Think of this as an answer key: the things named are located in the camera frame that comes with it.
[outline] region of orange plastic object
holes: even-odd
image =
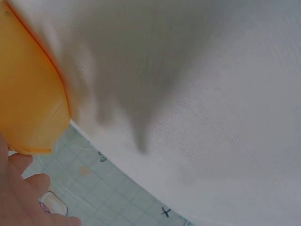
[[[0,31],[0,133],[21,154],[49,153],[70,122],[61,78],[2,1]]]

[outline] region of finger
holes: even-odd
[[[50,187],[50,177],[47,174],[35,174],[25,180],[34,189],[37,198],[45,194]]]
[[[50,215],[53,225],[55,226],[81,226],[81,221],[76,217],[65,217],[61,214]]]
[[[13,154],[8,158],[8,162],[13,165],[20,174],[22,174],[26,168],[32,163],[32,156]]]
[[[0,172],[6,169],[8,164],[8,145],[0,134]]]

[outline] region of black x mark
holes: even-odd
[[[163,210],[163,213],[161,213],[161,214],[165,214],[167,217],[169,217],[168,212],[171,211],[171,209],[165,211],[164,208],[162,207],[162,210]]]

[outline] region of sheer white cloth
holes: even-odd
[[[301,222],[299,0],[9,0],[72,117],[202,226]]]

